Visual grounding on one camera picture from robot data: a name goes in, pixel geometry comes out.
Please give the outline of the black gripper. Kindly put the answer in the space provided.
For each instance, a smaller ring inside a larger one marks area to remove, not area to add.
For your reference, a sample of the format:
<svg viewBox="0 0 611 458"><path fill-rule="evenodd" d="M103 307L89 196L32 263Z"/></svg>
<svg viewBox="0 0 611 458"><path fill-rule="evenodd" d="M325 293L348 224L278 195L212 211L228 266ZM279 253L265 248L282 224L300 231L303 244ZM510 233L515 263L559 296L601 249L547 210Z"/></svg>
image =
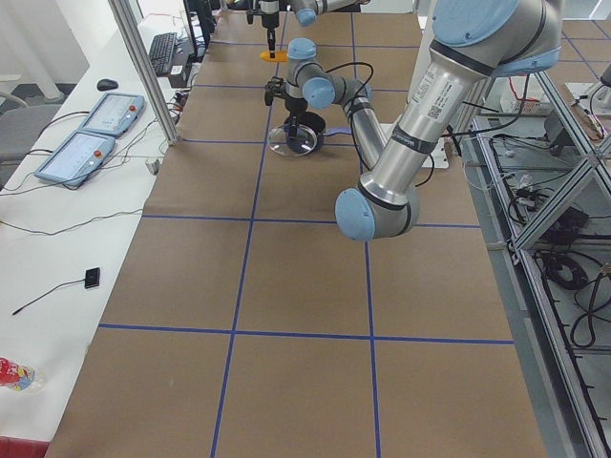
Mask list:
<svg viewBox="0 0 611 458"><path fill-rule="evenodd" d="M292 141L295 138L295 117L300 118L306 112L308 103L304 98L296 98L287 94L284 97L284 107L288 111L286 138L288 141Z"/></svg>

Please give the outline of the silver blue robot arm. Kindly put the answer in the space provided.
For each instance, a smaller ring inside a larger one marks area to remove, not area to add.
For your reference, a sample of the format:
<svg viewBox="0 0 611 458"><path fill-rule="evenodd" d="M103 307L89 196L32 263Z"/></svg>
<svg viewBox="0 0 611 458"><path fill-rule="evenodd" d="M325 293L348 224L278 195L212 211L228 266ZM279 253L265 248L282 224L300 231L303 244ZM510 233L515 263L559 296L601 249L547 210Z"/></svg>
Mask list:
<svg viewBox="0 0 611 458"><path fill-rule="evenodd" d="M356 188L336 199L341 232L354 240L393 238L409 231L419 214L414 179L473 85L484 78L537 73L558 62L561 1L439 1L430 23L431 62L391 133L382 129L367 86L323 70L307 38L288 45L287 74L265 86L264 101L284 101L282 129L303 129L308 108L338 105L368 166Z"/></svg>

